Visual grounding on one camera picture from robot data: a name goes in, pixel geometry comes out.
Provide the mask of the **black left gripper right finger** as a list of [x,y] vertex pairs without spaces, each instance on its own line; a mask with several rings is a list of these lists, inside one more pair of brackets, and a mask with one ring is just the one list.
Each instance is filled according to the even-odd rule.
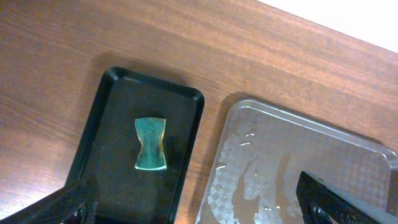
[[296,195],[305,223],[381,223],[338,195],[318,177],[302,171]]

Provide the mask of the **green yellow sponge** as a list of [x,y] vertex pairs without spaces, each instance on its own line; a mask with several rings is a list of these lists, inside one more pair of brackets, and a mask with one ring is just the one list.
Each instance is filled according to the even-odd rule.
[[167,169],[164,151],[165,118],[145,117],[134,121],[140,150],[134,165],[137,170],[161,171]]

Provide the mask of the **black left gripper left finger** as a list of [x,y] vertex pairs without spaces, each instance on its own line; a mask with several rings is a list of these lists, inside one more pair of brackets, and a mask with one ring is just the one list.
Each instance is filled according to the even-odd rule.
[[94,223],[100,189],[94,177],[68,184],[1,223]]

